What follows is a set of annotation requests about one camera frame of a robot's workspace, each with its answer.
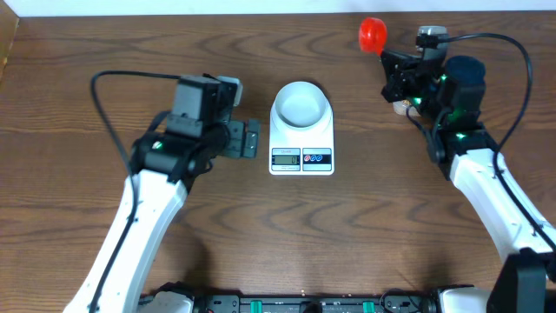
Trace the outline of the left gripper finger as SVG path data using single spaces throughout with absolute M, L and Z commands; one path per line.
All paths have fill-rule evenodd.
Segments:
M 227 124 L 228 143 L 223 155 L 229 158 L 244 158 L 245 137 L 247 124 L 242 121 L 232 120 Z
M 261 125 L 256 119 L 249 119 L 246 124 L 242 155 L 245 158 L 256 158 Z

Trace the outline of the red plastic scoop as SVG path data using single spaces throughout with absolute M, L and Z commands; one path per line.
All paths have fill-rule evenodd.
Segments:
M 361 51 L 380 56 L 387 42 L 387 26 L 375 17 L 365 18 L 359 28 L 359 45 Z

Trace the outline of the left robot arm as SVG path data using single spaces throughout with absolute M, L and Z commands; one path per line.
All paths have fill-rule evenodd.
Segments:
M 171 286 L 142 291 L 162 239 L 197 177 L 218 156 L 254 158 L 260 124 L 232 117 L 243 86 L 236 77 L 173 76 L 171 110 L 158 113 L 126 150 L 107 127 L 128 176 L 115 219 L 67 312 L 191 312 L 195 300 Z

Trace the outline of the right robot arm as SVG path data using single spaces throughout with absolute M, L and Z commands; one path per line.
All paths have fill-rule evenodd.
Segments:
M 555 228 L 513 179 L 479 120 L 484 64 L 431 49 L 419 57 L 383 50 L 380 59 L 387 78 L 381 94 L 431 120 L 430 129 L 419 127 L 431 161 L 473 206 L 503 262 L 492 290 L 440 287 L 423 311 L 553 312 L 546 284 L 555 278 Z

